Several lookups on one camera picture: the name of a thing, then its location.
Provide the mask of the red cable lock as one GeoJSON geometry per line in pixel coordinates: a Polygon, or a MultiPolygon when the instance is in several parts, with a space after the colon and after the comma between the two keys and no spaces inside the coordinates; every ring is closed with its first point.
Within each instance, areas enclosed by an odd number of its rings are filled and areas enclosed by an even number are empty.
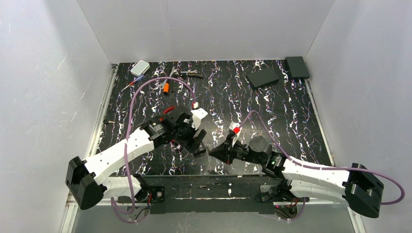
{"type": "Polygon", "coordinates": [[[167,114],[169,114],[171,111],[173,111],[174,108],[175,108],[174,106],[169,107],[169,108],[167,108],[166,110],[164,110],[162,114],[163,114],[163,115],[167,115],[167,114]]]}

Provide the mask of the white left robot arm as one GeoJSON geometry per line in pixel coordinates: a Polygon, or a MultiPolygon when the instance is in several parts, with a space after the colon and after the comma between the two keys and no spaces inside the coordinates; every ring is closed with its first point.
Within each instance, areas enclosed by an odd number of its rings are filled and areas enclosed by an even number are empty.
{"type": "Polygon", "coordinates": [[[112,173],[169,142],[193,155],[204,153],[200,144],[206,131],[199,127],[207,115],[203,108],[173,107],[140,124],[129,139],[84,160],[78,156],[71,159],[65,182],[80,209],[90,209],[103,199],[126,196],[132,196],[138,202],[163,202],[165,191],[162,186],[148,185],[141,175],[113,177],[112,173]]]}

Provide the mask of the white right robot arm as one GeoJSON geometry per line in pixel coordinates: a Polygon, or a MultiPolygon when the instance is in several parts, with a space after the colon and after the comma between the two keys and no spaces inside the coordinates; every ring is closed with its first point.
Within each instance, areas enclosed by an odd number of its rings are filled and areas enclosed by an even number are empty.
{"type": "Polygon", "coordinates": [[[248,145],[233,139],[234,134],[229,134],[209,155],[227,164],[238,159],[261,165],[266,176],[280,179],[276,187],[260,194],[258,201],[316,198],[344,204],[362,216],[379,217],[384,184],[373,174],[364,172],[365,166],[353,163],[350,171],[331,170],[328,166],[315,169],[311,163],[287,159],[261,136],[252,138],[248,145]]]}

